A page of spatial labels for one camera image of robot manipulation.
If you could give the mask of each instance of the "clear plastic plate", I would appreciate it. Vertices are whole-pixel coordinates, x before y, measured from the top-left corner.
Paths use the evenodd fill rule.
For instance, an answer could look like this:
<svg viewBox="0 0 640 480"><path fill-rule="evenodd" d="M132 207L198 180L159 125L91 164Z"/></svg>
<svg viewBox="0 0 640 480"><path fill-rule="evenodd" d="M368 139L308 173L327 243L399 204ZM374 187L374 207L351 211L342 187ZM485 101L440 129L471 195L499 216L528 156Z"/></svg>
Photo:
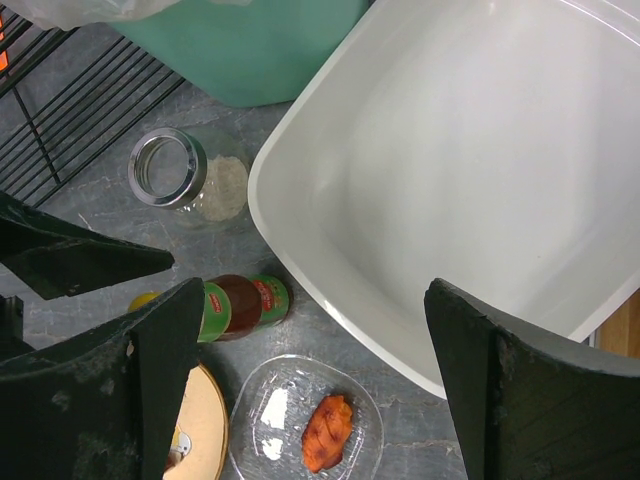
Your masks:
<svg viewBox="0 0 640 480"><path fill-rule="evenodd" d="M342 462L314 475L302 461L302 433L327 395L345 396L353 409L353 432ZM256 368L231 415L229 455L243 480L371 479L383 444L380 412L367 391L348 375L296 355Z"/></svg>

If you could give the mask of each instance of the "green plastic bin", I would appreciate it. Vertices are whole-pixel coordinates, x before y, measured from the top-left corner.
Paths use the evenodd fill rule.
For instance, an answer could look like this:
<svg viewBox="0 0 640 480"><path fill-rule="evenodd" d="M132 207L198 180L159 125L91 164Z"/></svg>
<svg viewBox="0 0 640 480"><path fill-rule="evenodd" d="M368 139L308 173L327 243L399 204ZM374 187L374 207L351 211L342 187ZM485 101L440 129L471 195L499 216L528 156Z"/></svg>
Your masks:
<svg viewBox="0 0 640 480"><path fill-rule="evenodd" d="M209 95L234 107L296 98L358 22L368 0L182 0L111 25Z"/></svg>

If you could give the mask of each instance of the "jar rim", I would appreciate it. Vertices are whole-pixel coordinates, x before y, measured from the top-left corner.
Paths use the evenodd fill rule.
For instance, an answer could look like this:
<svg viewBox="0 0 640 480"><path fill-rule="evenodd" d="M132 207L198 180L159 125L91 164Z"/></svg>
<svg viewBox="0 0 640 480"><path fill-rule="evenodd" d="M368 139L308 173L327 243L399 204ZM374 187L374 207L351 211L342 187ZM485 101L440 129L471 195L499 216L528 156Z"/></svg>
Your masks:
<svg viewBox="0 0 640 480"><path fill-rule="evenodd" d="M149 180L149 167L156 151L167 142L176 142L184 149L187 172L173 192L159 194ZM129 186L143 203L164 209L183 207L197 197L207 177L207 156L195 138L172 127L155 129L144 135L131 151L128 165Z"/></svg>

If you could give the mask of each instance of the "black metal rack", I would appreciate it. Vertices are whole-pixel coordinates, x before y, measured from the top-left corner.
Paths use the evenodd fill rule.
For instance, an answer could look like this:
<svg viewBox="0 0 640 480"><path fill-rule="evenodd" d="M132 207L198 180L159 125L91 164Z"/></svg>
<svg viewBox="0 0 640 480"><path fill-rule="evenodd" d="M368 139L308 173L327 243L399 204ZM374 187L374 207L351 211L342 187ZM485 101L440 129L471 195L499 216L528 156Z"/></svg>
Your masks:
<svg viewBox="0 0 640 480"><path fill-rule="evenodd" d="M12 92L25 122L0 138L0 191L39 207L91 165L184 79L123 37L115 40L42 108L31 113L17 86L69 39L40 31L0 5L0 99ZM17 53L11 47L33 37Z"/></svg>

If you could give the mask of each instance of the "white plastic tub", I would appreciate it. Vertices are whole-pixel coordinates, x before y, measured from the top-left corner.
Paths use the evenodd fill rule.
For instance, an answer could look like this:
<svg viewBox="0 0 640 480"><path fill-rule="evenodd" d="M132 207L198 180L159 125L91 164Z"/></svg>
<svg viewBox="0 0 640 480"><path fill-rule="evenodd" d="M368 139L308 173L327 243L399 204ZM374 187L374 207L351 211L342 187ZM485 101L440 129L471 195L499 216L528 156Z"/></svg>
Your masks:
<svg viewBox="0 0 640 480"><path fill-rule="evenodd" d="M634 14L379 0L258 155L260 232L333 318L437 395L434 277L582 340L640 287Z"/></svg>

